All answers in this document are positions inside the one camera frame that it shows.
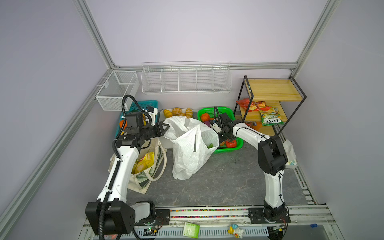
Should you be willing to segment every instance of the orange pumpkin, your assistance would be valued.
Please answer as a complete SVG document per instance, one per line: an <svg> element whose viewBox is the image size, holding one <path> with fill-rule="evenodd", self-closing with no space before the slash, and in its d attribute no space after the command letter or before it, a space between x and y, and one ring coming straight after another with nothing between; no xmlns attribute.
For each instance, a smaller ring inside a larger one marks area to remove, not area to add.
<svg viewBox="0 0 384 240"><path fill-rule="evenodd" d="M209 114L208 113L204 113L203 115L200 116L200 120L202 122L209 121L210 120Z"/></svg>

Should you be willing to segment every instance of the white mesh basket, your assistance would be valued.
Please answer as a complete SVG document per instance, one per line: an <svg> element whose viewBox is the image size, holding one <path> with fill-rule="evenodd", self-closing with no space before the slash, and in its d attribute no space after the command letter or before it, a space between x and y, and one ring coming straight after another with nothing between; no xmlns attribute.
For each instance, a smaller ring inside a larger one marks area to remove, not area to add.
<svg viewBox="0 0 384 240"><path fill-rule="evenodd" d="M141 79L145 94L229 93L232 87L229 64L144 67Z"/></svg>
<svg viewBox="0 0 384 240"><path fill-rule="evenodd" d="M121 111L121 101L124 95L135 96L139 81L135 71L112 71L107 80L96 94L96 99L106 111ZM132 99L125 102L125 109L128 111Z"/></svg>

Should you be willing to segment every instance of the teal plastic basket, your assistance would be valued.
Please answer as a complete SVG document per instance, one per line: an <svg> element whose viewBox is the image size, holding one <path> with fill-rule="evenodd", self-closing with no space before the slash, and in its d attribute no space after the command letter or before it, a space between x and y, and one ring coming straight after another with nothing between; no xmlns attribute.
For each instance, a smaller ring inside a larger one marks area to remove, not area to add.
<svg viewBox="0 0 384 240"><path fill-rule="evenodd" d="M226 107L217 107L218 109L218 112L220 114L222 113L227 113L228 114L228 117L232 120L235 120L235 116L232 112L231 109L229 108L226 108ZM198 112L197 112L197 119L199 121L201 121L200 117L201 115L203 115L204 113L208 113L209 116L211 118L214 117L214 108L203 108L203 109L200 109ZM237 146L236 147L232 147L232 148L227 148L225 145L224 146L219 146L216 151L214 153L221 153L221 152L233 152L235 150L239 150L240 148L243 147L243 144L244 144L244 140L241 139L241 138L236 138L236 142L237 142Z"/></svg>
<svg viewBox="0 0 384 240"><path fill-rule="evenodd" d="M159 102L156 101L156 100L138 101L137 103L138 103L143 109L146 109L147 107L154 107L154 108L159 109ZM129 111L125 111L125 112L126 112L126 113L130 113L130 112L132 112L132 111L140 111L134 102L132 102L131 107L129 108ZM158 117L159 114L160 114L160 112L158 112L158 114L156 115L156 118L155 118L155 121L156 121L156 122L157 122L157 117ZM122 117L122 112L121 112L121 115L120 115L120 118L119 118L119 122L122 120L121 117ZM115 134L115 136L119 133L119 131L120 131L120 127L118 126L117 129L116 129L116 134Z"/></svg>

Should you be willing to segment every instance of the red chip bag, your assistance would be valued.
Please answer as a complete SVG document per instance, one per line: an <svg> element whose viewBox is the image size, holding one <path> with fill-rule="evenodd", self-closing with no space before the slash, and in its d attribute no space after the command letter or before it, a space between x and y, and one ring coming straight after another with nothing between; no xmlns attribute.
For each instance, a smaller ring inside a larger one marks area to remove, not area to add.
<svg viewBox="0 0 384 240"><path fill-rule="evenodd" d="M236 101L237 104L239 104L240 107L242 107L244 110L247 109L248 107L248 104L249 104L249 98L244 98L243 100L239 100L239 101ZM260 102L252 102L251 103L251 106L249 107L249 110L248 112L252 112L252 111L267 111L269 110L271 107L267 106L265 104L265 102L263 101L260 101Z"/></svg>
<svg viewBox="0 0 384 240"><path fill-rule="evenodd" d="M244 98L243 100L239 100L236 102L241 108L246 110L248 108L249 98ZM251 103L251 106L249 107L249 110L248 110L248 112L252 112L252 111L258 111L257 106L255 105L255 102Z"/></svg>

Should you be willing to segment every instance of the gray countertop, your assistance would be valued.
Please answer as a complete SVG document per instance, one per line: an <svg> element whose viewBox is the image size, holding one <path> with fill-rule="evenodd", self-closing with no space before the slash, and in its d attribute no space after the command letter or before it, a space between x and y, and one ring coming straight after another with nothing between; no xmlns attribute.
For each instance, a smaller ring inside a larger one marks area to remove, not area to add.
<svg viewBox="0 0 384 240"><path fill-rule="evenodd" d="M163 176L151 183L146 194L128 189L129 205L143 200L152 200L157 207L263 205L264 172L258 166L257 150L246 142L237 151L212 154L207 163L188 180L173 178L172 149L167 150L167 159ZM287 205L307 204L293 169L284 172L283 197Z"/></svg>

